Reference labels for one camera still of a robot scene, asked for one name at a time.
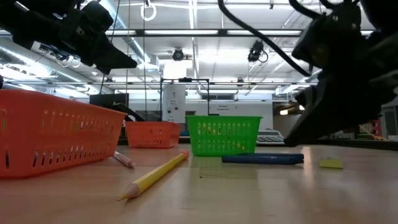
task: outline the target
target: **pencil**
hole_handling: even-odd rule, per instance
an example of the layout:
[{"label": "pencil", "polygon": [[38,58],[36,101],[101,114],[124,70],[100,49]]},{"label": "pencil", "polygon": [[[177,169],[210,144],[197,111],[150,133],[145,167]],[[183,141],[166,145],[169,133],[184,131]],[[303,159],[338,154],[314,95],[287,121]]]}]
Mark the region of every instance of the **pencil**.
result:
[{"label": "pencil", "polygon": [[159,166],[158,168],[150,171],[146,175],[138,178],[137,180],[131,182],[127,188],[124,190],[123,194],[119,197],[118,202],[134,198],[143,193],[152,184],[157,182],[161,177],[163,177],[168,171],[172,170],[176,165],[181,163],[183,160],[188,159],[189,152],[182,151],[177,157],[171,159],[165,164]]},{"label": "pencil", "polygon": [[132,169],[134,168],[134,163],[132,162],[132,160],[130,158],[127,158],[126,156],[124,156],[118,152],[114,152],[113,157],[115,157],[118,161],[123,163],[126,167],[132,168]]}]

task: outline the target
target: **table surface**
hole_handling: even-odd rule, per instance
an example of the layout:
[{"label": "table surface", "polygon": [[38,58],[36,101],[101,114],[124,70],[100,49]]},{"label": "table surface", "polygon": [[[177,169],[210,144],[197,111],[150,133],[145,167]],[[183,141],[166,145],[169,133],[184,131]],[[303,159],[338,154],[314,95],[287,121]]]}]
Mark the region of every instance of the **table surface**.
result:
[{"label": "table surface", "polygon": [[[397,223],[398,152],[336,146],[262,147],[303,153],[299,166],[223,164],[191,157],[138,198],[128,183],[190,149],[128,149],[114,158],[21,180],[0,180],[1,223]],[[322,169],[321,157],[345,168]]]}]

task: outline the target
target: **orange plastic basket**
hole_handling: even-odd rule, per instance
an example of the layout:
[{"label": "orange plastic basket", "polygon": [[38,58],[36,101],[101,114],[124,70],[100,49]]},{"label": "orange plastic basket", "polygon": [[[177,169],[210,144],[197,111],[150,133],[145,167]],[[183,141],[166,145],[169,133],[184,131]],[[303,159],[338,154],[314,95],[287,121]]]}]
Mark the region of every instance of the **orange plastic basket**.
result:
[{"label": "orange plastic basket", "polygon": [[0,177],[113,156],[126,114],[24,90],[0,90]]},{"label": "orange plastic basket", "polygon": [[170,148],[178,144],[181,125],[171,122],[126,122],[129,147]]}]

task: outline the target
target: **green basket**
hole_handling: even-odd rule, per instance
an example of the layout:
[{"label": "green basket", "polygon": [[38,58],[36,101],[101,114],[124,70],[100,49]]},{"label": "green basket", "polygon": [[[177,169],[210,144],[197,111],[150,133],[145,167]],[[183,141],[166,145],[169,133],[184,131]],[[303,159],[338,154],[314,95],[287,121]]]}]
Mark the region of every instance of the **green basket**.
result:
[{"label": "green basket", "polygon": [[192,152],[225,156],[254,152],[260,116],[187,116]]}]

